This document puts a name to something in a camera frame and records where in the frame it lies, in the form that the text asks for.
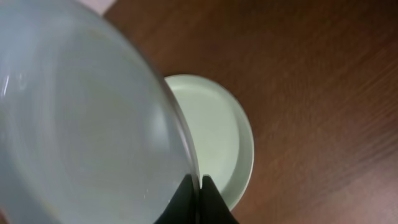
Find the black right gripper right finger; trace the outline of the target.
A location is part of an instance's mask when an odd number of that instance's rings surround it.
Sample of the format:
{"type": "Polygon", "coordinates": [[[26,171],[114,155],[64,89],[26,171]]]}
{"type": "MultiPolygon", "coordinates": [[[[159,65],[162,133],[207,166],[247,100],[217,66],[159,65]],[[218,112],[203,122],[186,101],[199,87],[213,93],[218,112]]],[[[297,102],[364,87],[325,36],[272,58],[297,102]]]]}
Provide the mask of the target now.
{"type": "Polygon", "coordinates": [[[201,224],[238,224],[209,175],[202,178],[199,200],[201,224]]]}

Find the light blue plate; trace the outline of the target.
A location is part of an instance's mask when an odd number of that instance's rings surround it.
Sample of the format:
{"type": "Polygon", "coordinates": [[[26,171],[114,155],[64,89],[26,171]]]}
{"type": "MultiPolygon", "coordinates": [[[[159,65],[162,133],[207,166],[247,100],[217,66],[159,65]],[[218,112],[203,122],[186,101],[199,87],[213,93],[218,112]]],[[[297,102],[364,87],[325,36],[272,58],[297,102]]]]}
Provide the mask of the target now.
{"type": "Polygon", "coordinates": [[[1,2],[1,211],[10,223],[154,223],[198,185],[178,103],[77,1],[1,2]]]}

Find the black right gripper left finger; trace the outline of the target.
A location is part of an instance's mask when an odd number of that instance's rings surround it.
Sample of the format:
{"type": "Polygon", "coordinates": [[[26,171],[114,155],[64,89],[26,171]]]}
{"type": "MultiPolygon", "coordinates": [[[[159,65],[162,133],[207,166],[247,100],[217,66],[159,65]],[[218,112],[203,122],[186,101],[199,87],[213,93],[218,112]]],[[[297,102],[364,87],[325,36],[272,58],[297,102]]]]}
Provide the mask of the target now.
{"type": "Polygon", "coordinates": [[[196,198],[191,175],[186,175],[155,224],[194,224],[196,198]]]}

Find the mint green plate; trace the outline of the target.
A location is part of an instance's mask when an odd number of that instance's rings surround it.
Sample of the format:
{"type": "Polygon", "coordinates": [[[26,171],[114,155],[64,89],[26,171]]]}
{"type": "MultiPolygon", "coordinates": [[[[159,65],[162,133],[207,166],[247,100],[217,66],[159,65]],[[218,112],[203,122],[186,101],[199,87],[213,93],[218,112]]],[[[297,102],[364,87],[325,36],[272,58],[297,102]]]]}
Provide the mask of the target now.
{"type": "Polygon", "coordinates": [[[165,79],[187,121],[201,176],[209,175],[232,210],[254,166],[254,136],[239,101],[222,85],[196,75],[165,79]]]}

